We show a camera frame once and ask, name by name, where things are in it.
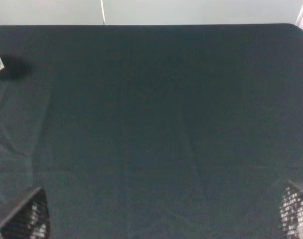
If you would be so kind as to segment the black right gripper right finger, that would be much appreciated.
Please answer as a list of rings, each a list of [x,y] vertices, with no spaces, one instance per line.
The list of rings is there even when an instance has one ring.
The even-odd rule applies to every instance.
[[[303,239],[303,182],[287,181],[279,210],[282,237]]]

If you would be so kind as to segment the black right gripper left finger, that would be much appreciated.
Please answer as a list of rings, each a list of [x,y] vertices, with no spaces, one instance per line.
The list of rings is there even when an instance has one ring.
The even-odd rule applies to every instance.
[[[50,238],[46,192],[31,187],[0,208],[0,239]]]

